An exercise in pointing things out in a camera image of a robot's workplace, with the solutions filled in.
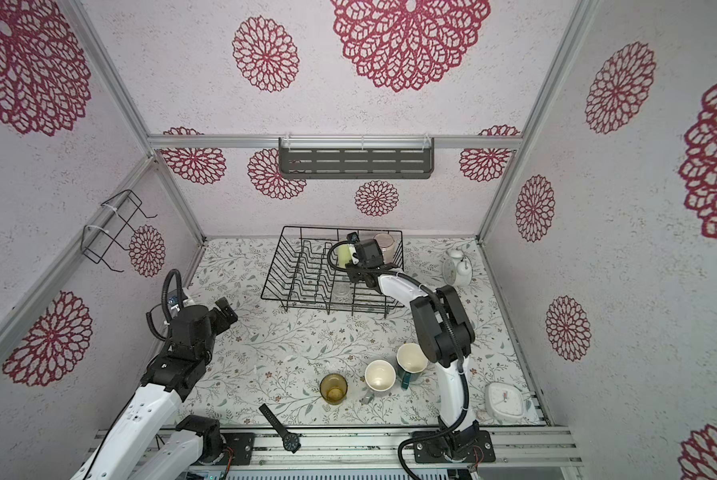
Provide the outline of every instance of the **alarm clock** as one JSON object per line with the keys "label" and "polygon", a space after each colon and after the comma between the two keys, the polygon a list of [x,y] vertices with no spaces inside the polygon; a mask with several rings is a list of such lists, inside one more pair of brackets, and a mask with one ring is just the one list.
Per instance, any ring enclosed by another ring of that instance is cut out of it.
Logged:
{"label": "alarm clock", "polygon": [[449,248],[441,266],[443,281],[451,286],[465,286],[473,279],[473,264],[459,248]]}
{"label": "alarm clock", "polygon": [[490,383],[487,386],[487,413],[497,420],[518,422],[526,415],[519,389],[507,383]]}

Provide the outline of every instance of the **zip tie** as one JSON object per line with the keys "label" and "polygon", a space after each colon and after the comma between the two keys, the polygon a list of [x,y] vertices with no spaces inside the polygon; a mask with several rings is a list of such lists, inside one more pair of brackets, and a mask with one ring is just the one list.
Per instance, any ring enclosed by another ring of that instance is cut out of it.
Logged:
{"label": "zip tie", "polygon": [[106,234],[110,235],[110,230],[105,230],[105,229],[104,229],[103,227],[101,227],[101,226],[97,226],[97,225],[87,225],[86,228],[96,228],[96,229],[98,229],[98,230],[100,230],[100,231],[103,231],[103,232],[105,232]]}

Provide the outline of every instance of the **metal vent grille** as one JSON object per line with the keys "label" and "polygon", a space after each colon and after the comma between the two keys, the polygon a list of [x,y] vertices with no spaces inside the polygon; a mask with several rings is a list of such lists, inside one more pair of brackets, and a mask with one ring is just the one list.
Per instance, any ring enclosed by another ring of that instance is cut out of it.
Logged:
{"label": "metal vent grille", "polygon": [[433,173],[433,139],[430,148],[288,148],[278,139],[281,176],[294,179],[430,178]]}
{"label": "metal vent grille", "polygon": [[[445,468],[418,469],[422,480],[447,480]],[[233,471],[226,480],[408,480],[401,468],[378,470],[270,470],[265,472]]]}

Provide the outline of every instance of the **teal mug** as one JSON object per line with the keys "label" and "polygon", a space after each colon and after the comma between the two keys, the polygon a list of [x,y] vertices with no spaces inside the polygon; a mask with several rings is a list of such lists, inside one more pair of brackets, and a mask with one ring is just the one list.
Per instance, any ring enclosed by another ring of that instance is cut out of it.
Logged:
{"label": "teal mug", "polygon": [[409,384],[420,378],[427,368],[427,357],[417,343],[404,343],[396,353],[396,377],[401,380],[401,388],[406,390]]}

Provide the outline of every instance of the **black wire dish rack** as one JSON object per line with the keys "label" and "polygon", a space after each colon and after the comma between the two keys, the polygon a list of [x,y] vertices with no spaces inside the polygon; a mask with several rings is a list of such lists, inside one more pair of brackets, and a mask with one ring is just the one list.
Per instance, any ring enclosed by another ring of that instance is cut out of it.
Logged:
{"label": "black wire dish rack", "polygon": [[[395,299],[367,288],[363,283],[352,283],[343,272],[329,266],[326,254],[332,245],[357,232],[361,240],[377,234],[389,234],[395,240],[393,263],[403,269],[403,232],[387,229],[358,229],[325,226],[284,226],[278,238],[276,252],[262,287],[263,300],[281,302],[285,310],[308,308],[347,312],[382,313],[387,316],[402,304]],[[332,257],[337,263],[336,253]],[[347,283],[350,296],[347,300],[332,298],[334,286]]]}

